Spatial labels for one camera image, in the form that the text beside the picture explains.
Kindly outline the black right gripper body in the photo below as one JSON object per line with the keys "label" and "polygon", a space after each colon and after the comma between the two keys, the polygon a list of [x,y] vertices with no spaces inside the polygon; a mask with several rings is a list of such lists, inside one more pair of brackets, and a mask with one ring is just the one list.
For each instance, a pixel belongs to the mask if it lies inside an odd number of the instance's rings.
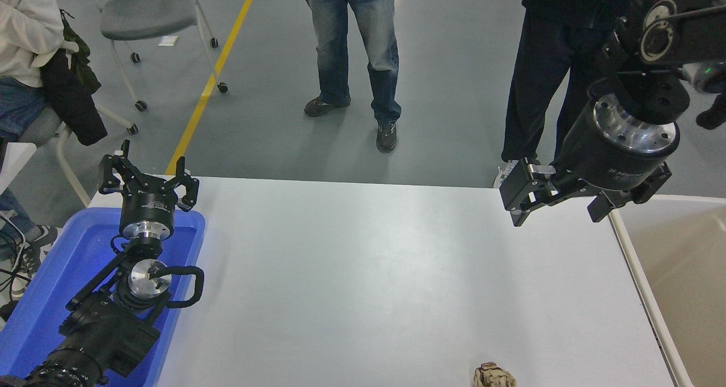
{"label": "black right gripper body", "polygon": [[586,110],[565,137],[553,166],[604,190],[630,190],[677,148],[677,125],[630,125],[632,116]]}

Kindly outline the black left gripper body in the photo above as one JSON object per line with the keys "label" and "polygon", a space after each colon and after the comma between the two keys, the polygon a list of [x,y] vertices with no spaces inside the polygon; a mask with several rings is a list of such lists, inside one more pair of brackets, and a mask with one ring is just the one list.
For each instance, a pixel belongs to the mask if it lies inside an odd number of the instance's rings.
{"label": "black left gripper body", "polygon": [[164,179],[155,176],[126,182],[122,191],[124,201],[120,224],[130,225],[133,222],[150,221],[172,225],[176,195],[160,190],[166,183]]}

